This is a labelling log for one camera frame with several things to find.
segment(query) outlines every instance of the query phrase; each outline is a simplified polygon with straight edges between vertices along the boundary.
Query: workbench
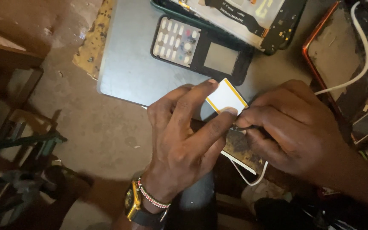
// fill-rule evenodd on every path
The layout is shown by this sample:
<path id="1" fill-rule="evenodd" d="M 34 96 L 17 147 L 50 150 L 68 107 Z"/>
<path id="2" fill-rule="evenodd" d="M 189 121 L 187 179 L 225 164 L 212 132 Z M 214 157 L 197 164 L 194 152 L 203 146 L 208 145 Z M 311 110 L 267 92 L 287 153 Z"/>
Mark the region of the workbench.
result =
<path id="1" fill-rule="evenodd" d="M 312 77 L 301 54 L 302 45 L 334 2 L 335 0 L 308 0 L 289 48 L 279 50 L 273 56 L 256 52 L 245 82 L 236 87 L 248 102 L 259 93 L 290 79 L 310 83 Z M 99 80 L 97 87 L 100 93 L 144 107 L 178 86 L 186 83 L 198 84 L 208 79 L 151 57 L 152 36 L 162 14 L 148 0 L 119 0 L 114 5 L 113 0 L 105 0 L 73 62 L 92 78 Z M 155 75 L 154 68 L 164 68 L 165 71 L 162 76 Z M 204 104 L 199 115 L 202 120 L 208 120 L 214 113 L 208 104 Z M 264 161 L 248 149 L 242 134 L 230 132 L 224 150 L 258 174 L 262 171 Z M 265 177 L 276 180 L 279 185 L 284 181 L 279 178 L 288 175 L 269 167 Z M 279 186 L 290 191 L 300 183 L 294 178 L 289 178 L 289 181 L 296 184 Z"/>

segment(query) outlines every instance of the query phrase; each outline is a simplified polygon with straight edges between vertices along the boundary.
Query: finger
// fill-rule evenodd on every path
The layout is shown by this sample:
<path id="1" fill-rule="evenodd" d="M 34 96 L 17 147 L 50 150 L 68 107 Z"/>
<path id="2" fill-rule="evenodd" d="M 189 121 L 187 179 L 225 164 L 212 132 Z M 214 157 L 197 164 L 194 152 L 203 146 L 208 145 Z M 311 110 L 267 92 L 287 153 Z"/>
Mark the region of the finger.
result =
<path id="1" fill-rule="evenodd" d="M 225 137 L 220 137 L 207 152 L 201 157 L 201 174 L 206 174 L 212 170 L 217 163 L 217 159 L 226 144 Z"/>
<path id="2" fill-rule="evenodd" d="M 170 122 L 173 109 L 178 100 L 188 93 L 192 86 L 190 84 L 180 86 L 150 105 L 147 109 L 150 123 L 158 129 L 164 129 Z"/>
<path id="3" fill-rule="evenodd" d="M 286 153 L 279 145 L 265 136 L 258 129 L 249 129 L 246 134 L 248 145 L 253 153 L 271 163 L 271 165 L 280 165 L 287 160 Z"/>
<path id="4" fill-rule="evenodd" d="M 208 122 L 197 133 L 186 140 L 189 146 L 194 146 L 194 153 L 202 155 L 220 139 L 233 125 L 237 118 L 238 111 L 234 108 L 220 113 L 217 117 Z"/>
<path id="5" fill-rule="evenodd" d="M 299 122 L 305 124 L 313 123 L 313 118 L 311 116 L 313 107 L 300 97 L 296 96 L 296 94 L 284 88 L 277 88 L 265 93 L 258 97 L 252 105 L 273 106 L 275 109 Z"/>
<path id="6" fill-rule="evenodd" d="M 237 126 L 249 127 L 257 125 L 263 127 L 285 152 L 293 152 L 296 140 L 304 140 L 303 131 L 306 125 L 290 118 L 271 106 L 252 106 L 237 120 Z"/>
<path id="7" fill-rule="evenodd" d="M 176 128 L 184 128 L 183 124 L 190 124 L 194 110 L 200 107 L 205 99 L 218 87 L 217 81 L 210 79 L 195 86 L 186 95 L 181 97 L 172 114 L 171 121 Z"/>
<path id="8" fill-rule="evenodd" d="M 303 81 L 290 80 L 281 84 L 279 87 L 285 88 L 290 92 L 296 94 L 298 97 L 307 102 L 309 105 L 324 106 L 324 104 L 319 100 L 319 98 L 316 97 L 316 95 L 310 89 L 310 87 Z"/>

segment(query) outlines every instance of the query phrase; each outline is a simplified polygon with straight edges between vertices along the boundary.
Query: red and white beaded bracelet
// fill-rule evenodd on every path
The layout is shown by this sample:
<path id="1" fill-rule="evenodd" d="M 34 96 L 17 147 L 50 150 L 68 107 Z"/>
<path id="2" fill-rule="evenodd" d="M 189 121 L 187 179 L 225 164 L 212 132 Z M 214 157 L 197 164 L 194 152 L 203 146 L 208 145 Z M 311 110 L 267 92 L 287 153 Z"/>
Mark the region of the red and white beaded bracelet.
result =
<path id="1" fill-rule="evenodd" d="M 137 181 L 137 184 L 139 185 L 139 189 L 140 189 L 141 193 L 143 194 L 143 196 L 146 197 L 146 199 L 148 201 L 150 201 L 153 205 L 155 205 L 159 208 L 163 208 L 163 209 L 166 209 L 171 205 L 170 203 L 169 204 L 163 204 L 163 203 L 157 201 L 156 199 L 154 199 L 150 194 L 148 194 L 146 192 L 146 190 L 144 189 L 143 185 L 141 184 L 141 177 Z"/>

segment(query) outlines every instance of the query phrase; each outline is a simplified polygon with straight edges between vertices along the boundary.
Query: small lcd screen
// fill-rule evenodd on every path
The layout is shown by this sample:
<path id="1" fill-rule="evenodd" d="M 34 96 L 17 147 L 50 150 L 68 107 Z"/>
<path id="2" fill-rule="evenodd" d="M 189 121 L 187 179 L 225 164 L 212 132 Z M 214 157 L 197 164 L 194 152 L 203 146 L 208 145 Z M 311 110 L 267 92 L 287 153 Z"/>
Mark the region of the small lcd screen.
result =
<path id="1" fill-rule="evenodd" d="M 211 43 L 204 66 L 232 75 L 239 52 Z"/>
<path id="2" fill-rule="evenodd" d="M 368 136 L 368 114 L 353 124 L 352 135 L 356 142 Z"/>

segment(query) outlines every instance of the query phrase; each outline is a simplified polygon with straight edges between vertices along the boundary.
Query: black watch strap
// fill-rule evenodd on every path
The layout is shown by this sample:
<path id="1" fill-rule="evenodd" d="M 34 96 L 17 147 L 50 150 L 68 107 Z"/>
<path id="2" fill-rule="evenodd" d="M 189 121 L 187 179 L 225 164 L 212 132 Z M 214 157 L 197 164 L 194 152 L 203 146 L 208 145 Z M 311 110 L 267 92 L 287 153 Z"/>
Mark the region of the black watch strap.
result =
<path id="1" fill-rule="evenodd" d="M 149 213 L 144 210 L 137 210 L 132 221 L 140 224 L 141 226 L 158 227 L 162 224 L 161 218 L 163 218 L 165 213 L 166 210 L 157 214 Z"/>

